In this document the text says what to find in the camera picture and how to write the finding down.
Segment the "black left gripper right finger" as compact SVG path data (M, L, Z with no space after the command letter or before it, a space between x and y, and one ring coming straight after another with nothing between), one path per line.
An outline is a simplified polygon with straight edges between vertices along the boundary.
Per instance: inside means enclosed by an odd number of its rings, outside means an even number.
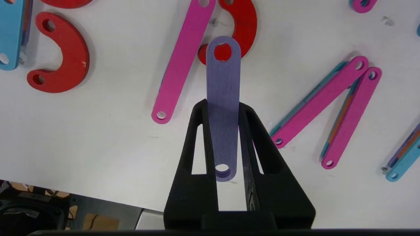
M310 229L316 211L256 112L240 103L240 141L246 208L277 229Z

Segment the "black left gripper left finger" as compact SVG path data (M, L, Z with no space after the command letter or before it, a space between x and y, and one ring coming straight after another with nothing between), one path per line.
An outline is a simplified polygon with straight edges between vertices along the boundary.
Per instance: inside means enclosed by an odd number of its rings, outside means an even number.
M203 129L206 173L192 174L198 126ZM218 211L215 160L207 100L193 107L179 164L163 212L166 230L200 230L205 214Z

